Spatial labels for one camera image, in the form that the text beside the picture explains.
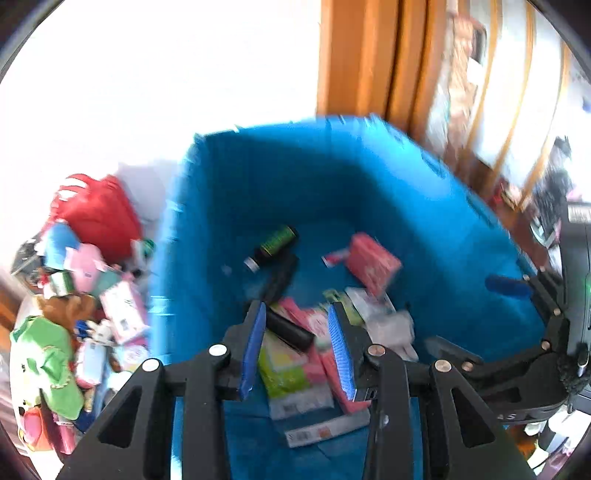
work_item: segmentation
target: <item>pink plush toy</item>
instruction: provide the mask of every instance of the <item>pink plush toy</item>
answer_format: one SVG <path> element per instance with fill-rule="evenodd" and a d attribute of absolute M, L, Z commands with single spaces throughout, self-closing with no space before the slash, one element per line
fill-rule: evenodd
<path fill-rule="evenodd" d="M 88 293 L 92 291 L 101 271 L 105 268 L 105 262 L 97 246 L 80 244 L 78 249 L 66 247 L 64 268 L 72 272 L 76 290 Z"/>

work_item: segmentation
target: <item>white toy figurine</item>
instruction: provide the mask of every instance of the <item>white toy figurine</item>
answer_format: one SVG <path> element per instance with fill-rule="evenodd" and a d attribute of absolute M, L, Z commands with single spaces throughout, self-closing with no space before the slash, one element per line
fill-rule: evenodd
<path fill-rule="evenodd" d="M 93 330 L 92 339 L 101 345 L 114 346 L 112 342 L 113 331 L 111 330 L 111 321 L 103 320 L 98 325 L 94 322 L 88 322 L 89 327 Z"/>

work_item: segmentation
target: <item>red bag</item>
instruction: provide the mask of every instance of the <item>red bag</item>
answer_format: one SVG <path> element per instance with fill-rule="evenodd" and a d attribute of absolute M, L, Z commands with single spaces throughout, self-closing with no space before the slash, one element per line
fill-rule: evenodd
<path fill-rule="evenodd" d="M 142 228 L 119 180 L 113 175 L 95 180 L 80 173 L 68 179 L 86 186 L 60 187 L 42 231 L 64 219 L 82 243 L 99 248 L 106 263 L 120 263 L 131 257 L 131 241 L 142 238 Z M 65 198 L 62 192 L 75 195 Z"/>

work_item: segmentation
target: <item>green plush toy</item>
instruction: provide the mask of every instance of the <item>green plush toy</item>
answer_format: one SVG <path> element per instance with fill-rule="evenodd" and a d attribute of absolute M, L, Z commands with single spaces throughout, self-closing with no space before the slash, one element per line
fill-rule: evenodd
<path fill-rule="evenodd" d="M 84 397 L 70 371 L 72 344 L 68 331 L 44 317 L 27 317 L 10 334 L 25 373 L 36 381 L 49 408 L 69 420 L 80 414 Z"/>

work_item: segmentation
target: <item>black cable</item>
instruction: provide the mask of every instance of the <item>black cable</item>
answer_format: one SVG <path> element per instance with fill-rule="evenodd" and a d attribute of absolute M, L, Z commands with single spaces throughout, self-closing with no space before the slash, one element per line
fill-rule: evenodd
<path fill-rule="evenodd" d="M 538 465 L 536 465 L 536 466 L 533 466 L 531 469 L 532 469 L 532 470 L 535 470 L 536 468 L 539 468 L 539 467 L 541 467 L 542 465 L 544 465 L 544 464 L 545 464 L 545 463 L 546 463 L 548 460 L 553 460 L 553 459 L 554 459 L 554 457 L 556 457 L 556 456 L 558 455 L 558 453 L 560 453 L 560 451 L 562 450 L 562 447 L 564 446 L 564 444 L 566 443 L 566 441 L 567 441 L 568 439 L 569 439 L 569 438 L 568 438 L 568 437 L 566 437 L 566 438 L 565 438 L 565 439 L 562 441 L 562 443 L 561 443 L 561 444 L 558 446 L 558 448 L 557 448 L 555 451 L 553 451 L 551 454 L 549 454 L 549 455 L 546 457 L 546 460 L 544 460 L 544 461 L 542 461 L 542 462 L 538 463 Z"/>

